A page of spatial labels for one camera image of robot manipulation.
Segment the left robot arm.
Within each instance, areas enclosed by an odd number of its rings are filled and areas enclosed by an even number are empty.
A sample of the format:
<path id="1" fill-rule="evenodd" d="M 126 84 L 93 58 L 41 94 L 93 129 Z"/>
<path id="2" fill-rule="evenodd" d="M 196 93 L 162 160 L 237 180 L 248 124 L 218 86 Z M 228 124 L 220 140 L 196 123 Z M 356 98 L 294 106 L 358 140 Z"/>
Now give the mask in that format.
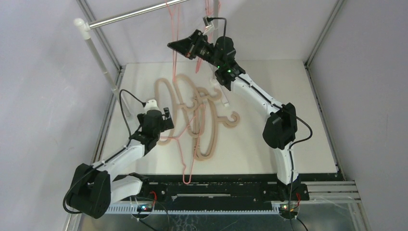
<path id="1" fill-rule="evenodd" d="M 129 136 L 125 145 L 106 160 L 91 165 L 80 164 L 74 172 L 70 188 L 63 198 L 63 209 L 70 214 L 103 216 L 112 203 L 130 196 L 146 200 L 150 187 L 144 178 L 130 173 L 118 179 L 121 171 L 145 157 L 160 140 L 160 134 L 174 128 L 169 111 L 157 107 L 138 114 L 139 128 Z"/>

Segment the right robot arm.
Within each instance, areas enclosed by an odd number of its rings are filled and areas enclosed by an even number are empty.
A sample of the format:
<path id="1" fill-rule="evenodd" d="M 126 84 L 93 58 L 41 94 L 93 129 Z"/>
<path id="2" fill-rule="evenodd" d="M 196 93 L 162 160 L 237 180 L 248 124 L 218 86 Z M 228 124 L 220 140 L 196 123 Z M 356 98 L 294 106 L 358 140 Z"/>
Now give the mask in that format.
<path id="1" fill-rule="evenodd" d="M 292 146 L 298 130 L 295 106 L 279 102 L 251 79 L 236 62 L 236 49 L 229 37 L 221 36 L 215 43 L 210 43 L 207 35 L 195 30 L 189 37 L 170 42 L 167 46 L 190 60 L 201 58 L 214 66 L 218 83 L 244 98 L 264 117 L 262 137 L 274 151 L 277 178 L 282 183 L 278 187 L 278 194 L 283 200 L 291 200 L 296 196 L 297 187 L 293 182 L 298 173 L 292 157 Z"/>

